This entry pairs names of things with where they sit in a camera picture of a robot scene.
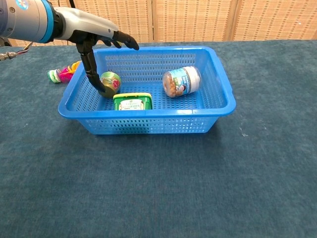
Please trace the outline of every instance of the robotic hand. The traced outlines can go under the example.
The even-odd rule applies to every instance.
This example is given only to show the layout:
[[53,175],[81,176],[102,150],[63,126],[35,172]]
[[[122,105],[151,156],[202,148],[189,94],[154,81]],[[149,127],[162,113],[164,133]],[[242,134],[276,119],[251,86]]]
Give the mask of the robotic hand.
[[113,22],[75,8],[53,7],[46,0],[0,0],[0,36],[38,43],[54,39],[75,43],[90,83],[101,92],[106,88],[97,74],[93,52],[97,41],[139,49],[135,39],[119,31]]

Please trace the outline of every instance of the beige panel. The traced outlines can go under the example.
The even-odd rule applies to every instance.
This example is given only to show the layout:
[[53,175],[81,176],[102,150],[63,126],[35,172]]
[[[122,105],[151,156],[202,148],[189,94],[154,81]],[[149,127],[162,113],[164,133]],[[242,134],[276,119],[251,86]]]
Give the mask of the beige panel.
[[151,0],[76,0],[75,5],[109,19],[139,43],[153,41]]
[[239,0],[232,40],[312,39],[317,0]]
[[234,14],[236,1],[154,0],[153,4],[155,40],[223,41],[228,35],[230,12]]
[[[53,6],[67,6],[66,0],[50,0]],[[10,39],[12,46],[26,46],[28,41],[20,41],[16,39]],[[67,41],[54,40],[53,42],[49,42],[47,44],[33,43],[33,46],[67,46]]]

